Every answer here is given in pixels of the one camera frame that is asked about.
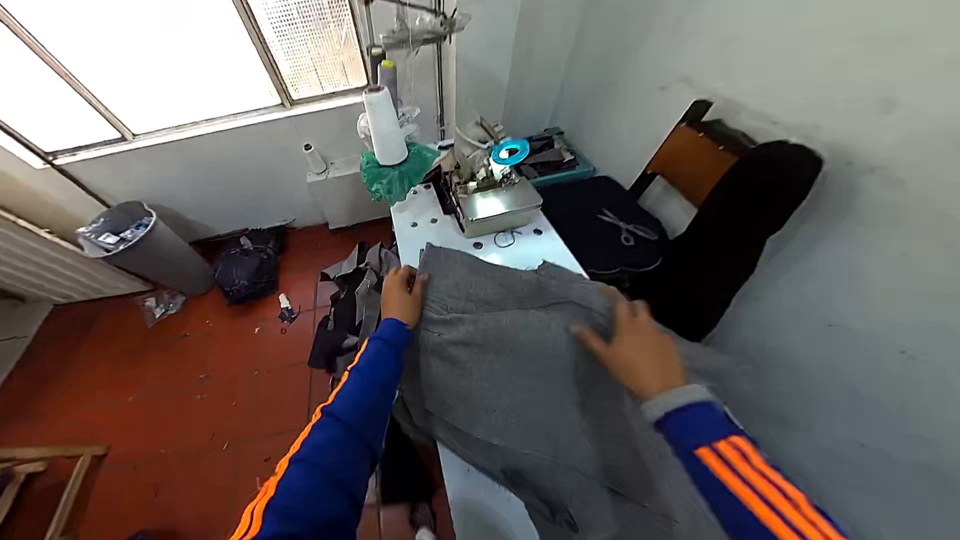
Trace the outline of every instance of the red tile floor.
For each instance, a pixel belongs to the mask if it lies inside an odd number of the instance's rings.
[[[130,296],[57,307],[0,385],[0,446],[110,445],[78,502],[82,540],[141,529],[164,540],[227,538],[329,393],[327,375],[306,367],[328,310],[320,271],[359,240],[391,236],[389,220],[290,231],[279,291],[302,313],[286,329],[276,295],[228,307],[216,288],[151,329]],[[436,453],[427,454],[440,537],[452,538]],[[53,465],[28,480],[0,538],[43,537],[72,468]],[[413,538],[406,508],[377,518],[368,504],[358,538]]]

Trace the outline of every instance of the green plastic bag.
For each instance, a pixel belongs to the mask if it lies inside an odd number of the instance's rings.
[[[407,159],[399,165],[385,167],[368,150],[360,156],[360,176],[375,201],[389,201],[393,206],[407,198],[410,188],[423,180],[439,156],[436,150],[408,142]]]

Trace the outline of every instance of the window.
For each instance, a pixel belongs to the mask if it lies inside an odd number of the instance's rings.
[[[367,83],[349,0],[0,0],[0,121],[48,155]]]

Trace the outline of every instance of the white table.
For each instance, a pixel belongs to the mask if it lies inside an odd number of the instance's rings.
[[[537,212],[530,225],[517,229],[510,247],[497,247],[493,234],[466,238],[453,216],[444,215],[432,189],[418,185],[407,199],[390,210],[394,219],[396,244],[400,262],[417,266],[420,250],[427,242],[475,255],[487,262],[511,268],[533,269],[548,260],[586,275],[560,236],[542,212]],[[534,229],[541,234],[534,234]],[[509,234],[501,234],[501,245],[510,242]],[[480,242],[482,247],[474,247]],[[457,540],[534,540],[539,538],[526,507],[514,494],[483,473],[476,471],[442,444],[441,467],[444,470],[446,495]]]

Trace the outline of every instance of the window frame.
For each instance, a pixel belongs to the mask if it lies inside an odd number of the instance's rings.
[[[21,135],[17,130],[3,122],[3,119],[0,118],[0,131],[3,131],[10,138],[26,147],[32,153],[37,154],[39,158],[46,162],[54,162],[56,160],[62,160],[66,158],[75,158],[76,156],[83,154],[88,151],[93,150],[103,150],[109,147],[122,147],[128,143],[148,141],[150,139],[157,139],[158,142],[163,141],[168,138],[168,135],[184,135],[184,138],[189,137],[191,131],[196,131],[199,128],[206,128],[215,126],[217,124],[229,123],[236,120],[244,120],[260,115],[269,115],[275,116],[277,112],[290,111],[293,113],[296,109],[305,108],[305,106],[311,106],[317,104],[318,102],[325,101],[334,101],[342,100],[344,97],[349,96],[359,96],[363,90],[364,86],[359,86],[357,88],[347,88],[344,90],[338,90],[335,92],[329,92],[324,94],[319,94],[315,96],[310,96],[300,99],[292,99],[290,91],[287,88],[286,84],[283,82],[283,76],[280,73],[279,67],[276,64],[273,53],[270,50],[270,47],[267,44],[267,41],[264,39],[263,34],[260,31],[259,25],[256,23],[256,19],[253,16],[252,9],[247,0],[231,0],[233,7],[236,9],[237,14],[240,16],[240,20],[244,25],[244,29],[247,31],[247,35],[250,37],[253,47],[256,49],[257,56],[260,58],[260,62],[263,64],[264,69],[267,70],[267,74],[270,78],[271,83],[274,86],[276,95],[280,99],[280,103],[276,105],[271,105],[269,107],[263,107],[253,110],[241,110],[235,113],[226,114],[223,116],[217,116],[214,118],[207,118],[205,120],[199,120],[197,122],[190,122],[187,124],[179,124],[176,126],[171,126],[169,128],[163,128],[160,130],[153,130],[150,132],[144,132],[142,134],[134,133],[130,128],[128,128],[110,109],[107,108],[97,97],[91,92],[84,84],[77,79],[70,71],[60,63],[57,58],[48,51],[42,43],[40,43],[23,25],[16,20],[13,15],[7,11],[7,9],[2,5],[2,0],[0,0],[0,23],[6,25],[13,34],[19,38],[28,48],[44,63],[47,64],[50,69],[52,69],[61,79],[63,79],[75,92],[80,94],[82,98],[105,120],[110,124],[110,126],[115,129],[120,136],[108,140],[101,140],[97,142],[92,142],[90,144],[85,144],[81,146],[75,146],[71,148],[64,148],[61,150],[46,151],[34,144],[29,138]],[[353,0],[347,0],[350,18],[353,22],[353,32],[356,34],[357,44],[360,48],[361,61],[364,66],[364,76],[366,77],[367,84],[371,80],[370,74],[370,63],[367,61],[367,55],[365,51],[367,45],[364,40],[364,33],[360,30],[360,21],[357,17],[357,3]],[[365,11],[369,11],[368,6],[364,6]]]

